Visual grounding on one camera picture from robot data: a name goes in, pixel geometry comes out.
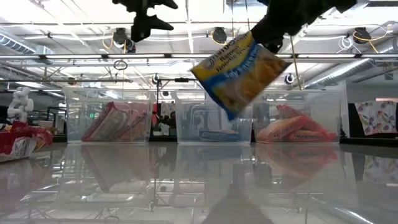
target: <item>white robot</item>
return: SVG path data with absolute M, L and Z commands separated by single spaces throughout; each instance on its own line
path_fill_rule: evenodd
M 33 100 L 28 98 L 29 93 L 30 88 L 18 87 L 17 91 L 12 94 L 14 98 L 7 110 L 9 118 L 18 117 L 19 121 L 27 121 L 27 112 L 33 111 Z

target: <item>clear plastic bin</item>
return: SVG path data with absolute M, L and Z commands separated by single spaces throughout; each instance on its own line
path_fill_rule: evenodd
M 256 142 L 338 144 L 340 94 L 323 90 L 265 90 L 254 102 Z
M 67 87 L 68 142 L 148 142 L 153 93 Z
M 177 140 L 182 144 L 250 144 L 252 108 L 239 118 L 227 115 L 204 91 L 171 92 L 175 100 Z

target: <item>red snack bag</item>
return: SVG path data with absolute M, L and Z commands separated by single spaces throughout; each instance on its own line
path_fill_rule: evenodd
M 131 122 L 130 125 L 116 132 L 114 138 L 117 141 L 132 141 L 146 133 L 147 113 L 142 113 Z
M 310 130 L 310 131 L 324 131 L 322 126 L 314 121 L 307 115 L 302 114 L 300 111 L 293 109 L 288 105 L 277 105 L 276 108 L 278 109 L 279 113 L 282 114 L 283 118 L 294 118 L 296 116 L 304 116 L 306 122 L 303 126 L 303 129 Z
M 335 134 L 326 132 L 298 130 L 287 137 L 290 142 L 330 142 Z
M 118 110 L 109 102 L 93 124 L 86 130 L 82 141 L 114 141 L 114 134 L 125 127 L 130 120 L 128 112 Z
M 257 142 L 280 142 L 290 133 L 299 130 L 305 123 L 303 116 L 277 120 L 256 135 Z

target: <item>yellow snack bag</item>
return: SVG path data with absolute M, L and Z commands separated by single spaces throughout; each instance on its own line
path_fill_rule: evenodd
M 249 31 L 191 71 L 232 120 L 288 65 L 257 44 Z

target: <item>fluorescent light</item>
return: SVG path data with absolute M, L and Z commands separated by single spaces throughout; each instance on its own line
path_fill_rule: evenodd
M 353 58 L 355 54 L 299 54 L 299 58 Z
M 208 58 L 212 54 L 172 54 L 172 58 Z
M 105 49 L 100 49 L 99 51 L 103 51 L 103 52 L 109 54 L 109 52 L 107 50 L 105 50 Z
M 0 55 L 0 59 L 39 59 L 38 55 Z
M 47 55 L 48 59 L 101 58 L 101 55 Z
M 118 99 L 119 98 L 119 96 L 117 94 L 113 93 L 112 91 L 107 91 L 106 95 L 109 96 L 109 97 L 112 97 L 114 99 Z
M 62 96 L 61 94 L 58 94 L 58 93 L 49 92 L 49 94 L 53 95 L 53 96 L 56 96 L 56 97 L 59 97 L 59 98 L 64 98 L 65 97 L 65 96 Z
M 291 58 L 292 57 L 291 54 L 277 54 L 275 56 L 279 57 L 279 58 Z
M 32 88 L 45 88 L 45 86 L 34 82 L 16 82 L 16 84 L 32 87 Z
M 109 58 L 164 58 L 164 54 L 119 54 L 108 55 Z
M 62 90 L 43 90 L 43 91 L 51 91 L 51 92 L 56 92 L 56 91 L 62 91 Z
M 398 58 L 398 54 L 364 54 L 364 58 Z

